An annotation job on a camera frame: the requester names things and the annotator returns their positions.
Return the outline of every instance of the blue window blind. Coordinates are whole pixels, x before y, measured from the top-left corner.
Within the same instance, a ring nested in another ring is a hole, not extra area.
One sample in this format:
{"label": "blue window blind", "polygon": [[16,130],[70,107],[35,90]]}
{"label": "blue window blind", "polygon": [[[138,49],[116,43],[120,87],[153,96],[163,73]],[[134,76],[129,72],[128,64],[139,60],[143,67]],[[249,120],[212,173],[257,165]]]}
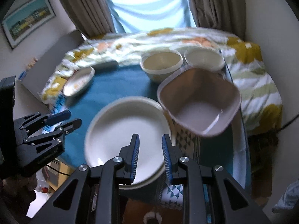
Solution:
{"label": "blue window blind", "polygon": [[118,33],[195,27],[188,0],[107,0],[107,4]]}

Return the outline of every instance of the cable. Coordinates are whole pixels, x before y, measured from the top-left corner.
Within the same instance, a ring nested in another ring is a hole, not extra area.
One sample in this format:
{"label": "cable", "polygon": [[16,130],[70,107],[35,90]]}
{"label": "cable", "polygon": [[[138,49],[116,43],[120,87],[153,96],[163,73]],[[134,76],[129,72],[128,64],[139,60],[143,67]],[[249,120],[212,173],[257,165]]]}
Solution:
{"label": "cable", "polygon": [[286,124],[284,124],[280,129],[278,129],[278,130],[276,131],[276,133],[278,133],[278,132],[284,130],[284,129],[285,129],[286,127],[288,127],[291,123],[293,123],[295,120],[297,120],[298,117],[299,117],[299,113],[298,113],[294,118],[292,118],[289,122],[287,122]]}
{"label": "cable", "polygon": [[70,176],[69,174],[67,173],[62,173],[62,172],[59,172],[58,170],[56,170],[55,168],[51,167],[50,165],[47,164],[47,167],[49,167],[50,169],[53,169],[54,171],[60,173],[60,174],[63,174],[63,175],[66,175],[66,176]]}

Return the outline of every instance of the framed picture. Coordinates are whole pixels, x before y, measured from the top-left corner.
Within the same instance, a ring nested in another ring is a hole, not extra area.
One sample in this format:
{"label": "framed picture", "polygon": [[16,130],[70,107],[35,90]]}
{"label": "framed picture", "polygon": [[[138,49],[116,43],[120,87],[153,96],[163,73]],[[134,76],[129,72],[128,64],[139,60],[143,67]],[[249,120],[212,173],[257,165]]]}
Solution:
{"label": "framed picture", "polygon": [[11,48],[55,16],[49,0],[30,0],[17,8],[2,21]]}

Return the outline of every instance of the white bowl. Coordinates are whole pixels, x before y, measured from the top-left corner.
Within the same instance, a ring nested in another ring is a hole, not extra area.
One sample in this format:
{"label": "white bowl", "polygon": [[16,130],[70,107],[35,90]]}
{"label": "white bowl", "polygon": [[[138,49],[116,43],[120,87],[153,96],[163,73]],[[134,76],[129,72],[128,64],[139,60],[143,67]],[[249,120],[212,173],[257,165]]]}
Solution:
{"label": "white bowl", "polygon": [[193,47],[186,50],[184,57],[190,66],[212,72],[221,70],[225,65],[223,56],[215,49]]}
{"label": "white bowl", "polygon": [[162,136],[175,144],[174,127],[159,103],[146,97],[126,97],[104,107],[91,121],[85,136],[85,159],[90,167],[118,156],[130,144],[132,134],[140,137],[136,178],[120,189],[137,189],[155,181],[165,170]]}
{"label": "white bowl", "polygon": [[89,86],[94,75],[95,70],[91,66],[76,71],[65,83],[63,94],[66,97],[79,95]]}
{"label": "white bowl", "polygon": [[[173,66],[163,68],[163,69],[147,69],[144,67],[145,61],[147,62],[158,62],[159,65],[165,65],[167,61],[172,60]],[[147,76],[150,78],[152,82],[160,83],[172,73],[174,73],[177,69],[179,69],[183,64],[183,58],[180,52],[176,50],[157,50],[157,51],[150,51],[144,54],[140,60],[140,66],[142,70],[145,71]]]}

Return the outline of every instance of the yellow flower pattern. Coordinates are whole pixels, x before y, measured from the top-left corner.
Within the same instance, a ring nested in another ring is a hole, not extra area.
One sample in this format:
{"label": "yellow flower pattern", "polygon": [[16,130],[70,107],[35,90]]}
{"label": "yellow flower pattern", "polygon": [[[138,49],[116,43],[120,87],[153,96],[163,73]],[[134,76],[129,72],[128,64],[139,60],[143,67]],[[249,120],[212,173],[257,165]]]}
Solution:
{"label": "yellow flower pattern", "polygon": [[42,99],[46,100],[46,98],[49,95],[51,96],[57,95],[62,90],[66,81],[67,81],[66,79],[56,76],[56,78],[52,82],[51,87],[48,90],[46,90],[45,94],[42,95]]}
{"label": "yellow flower pattern", "polygon": [[236,50],[237,59],[244,64],[251,63],[255,59],[263,61],[261,48],[258,44],[244,42],[236,37],[228,37],[227,45]]}
{"label": "yellow flower pattern", "polygon": [[266,106],[261,115],[260,125],[252,132],[253,134],[261,134],[271,129],[278,129],[281,125],[282,105],[270,104]]}
{"label": "yellow flower pattern", "polygon": [[79,61],[79,60],[85,58],[86,56],[90,55],[93,51],[94,51],[94,48],[82,49],[79,51],[75,51],[74,52],[75,58],[72,61],[73,62]]}
{"label": "yellow flower pattern", "polygon": [[117,44],[116,46],[115,46],[115,48],[116,49],[121,49],[123,46],[121,45],[121,44]]}
{"label": "yellow flower pattern", "polygon": [[155,29],[155,30],[149,31],[147,33],[147,36],[156,36],[156,35],[160,35],[160,34],[168,34],[171,31],[173,31],[173,28]]}

